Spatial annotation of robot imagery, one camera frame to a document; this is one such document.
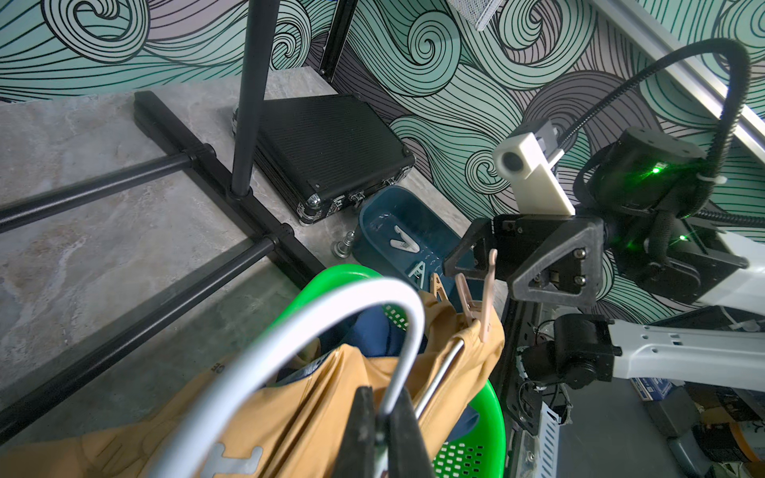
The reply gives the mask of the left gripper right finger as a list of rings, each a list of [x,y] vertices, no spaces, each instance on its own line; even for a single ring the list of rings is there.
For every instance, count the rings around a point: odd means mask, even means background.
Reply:
[[[412,399],[407,390],[400,393],[386,426],[388,477],[434,478],[432,460],[428,457],[420,425],[414,414]]]

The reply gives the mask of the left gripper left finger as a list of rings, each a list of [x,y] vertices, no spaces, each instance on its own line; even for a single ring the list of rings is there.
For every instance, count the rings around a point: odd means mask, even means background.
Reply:
[[[369,478],[375,471],[376,410],[373,390],[360,386],[354,395],[333,478]]]

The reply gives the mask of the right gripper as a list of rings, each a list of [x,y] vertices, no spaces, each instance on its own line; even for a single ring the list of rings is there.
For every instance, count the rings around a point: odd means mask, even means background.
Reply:
[[[593,216],[503,214],[472,221],[446,256],[445,276],[483,280],[489,252],[498,251],[497,278],[511,298],[586,308],[601,288],[604,221]]]

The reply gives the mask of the tan cartoon print t-shirt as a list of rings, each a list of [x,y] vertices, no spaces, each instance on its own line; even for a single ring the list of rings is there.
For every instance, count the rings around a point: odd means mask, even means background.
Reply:
[[[418,420],[430,459],[436,458],[470,400],[488,381],[505,343],[498,317],[485,340],[480,326],[436,297],[420,295],[428,345],[406,381],[414,400],[445,364],[451,349],[463,349]],[[342,345],[312,364],[301,380],[254,392],[208,452],[198,476],[328,477],[332,474],[357,388],[368,386],[379,400],[396,358],[367,358]],[[30,443],[1,457],[4,477],[145,477],[163,444],[191,404],[217,379],[208,370],[191,380],[148,419],[60,441]]]

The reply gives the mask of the white clothespin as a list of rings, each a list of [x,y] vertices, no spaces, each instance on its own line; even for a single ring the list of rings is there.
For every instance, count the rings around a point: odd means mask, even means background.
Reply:
[[[394,225],[396,237],[390,239],[390,247],[410,254],[420,253],[420,245],[406,231]]]

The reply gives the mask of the white wire hanger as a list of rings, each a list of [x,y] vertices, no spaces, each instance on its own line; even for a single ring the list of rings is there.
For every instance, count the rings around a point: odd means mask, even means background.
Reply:
[[[406,330],[402,352],[398,357],[391,357],[398,363],[386,391],[377,400],[380,416],[388,417],[400,393],[406,390],[416,359],[428,345],[421,294],[400,280],[370,279],[334,290],[289,315],[256,340],[197,400],[179,431],[149,468],[149,475],[209,477],[198,476],[197,471],[248,398],[262,388],[306,378],[313,370],[313,362],[329,354],[320,354],[319,336],[342,320],[376,306],[386,306],[388,316]],[[417,400],[418,418],[462,349],[462,344],[451,349],[424,397]]]

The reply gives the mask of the navy Mickey print t-shirt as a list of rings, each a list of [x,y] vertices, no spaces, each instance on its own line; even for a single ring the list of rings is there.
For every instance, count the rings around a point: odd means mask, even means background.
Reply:
[[[368,308],[350,316],[319,336],[320,354],[342,345],[357,348],[367,358],[398,357],[406,330],[389,316],[386,306]]]

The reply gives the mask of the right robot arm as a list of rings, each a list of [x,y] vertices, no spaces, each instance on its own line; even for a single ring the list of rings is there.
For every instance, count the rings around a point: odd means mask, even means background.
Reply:
[[[601,111],[646,79],[691,57],[721,55],[729,87],[708,149],[630,127],[581,167],[566,192],[554,167],[566,143]],[[520,125],[492,161],[517,202],[514,214],[474,220],[446,256],[444,273],[460,296],[469,280],[486,292],[503,281],[511,299],[568,306],[551,340],[512,360],[538,386],[583,388],[595,380],[664,378],[728,388],[764,388],[764,337],[639,326],[589,313],[603,284],[602,258],[641,290],[699,312],[764,310],[764,247],[734,232],[760,217],[711,211],[743,111],[750,58],[738,41],[702,40],[649,64],[558,133],[549,119]]]

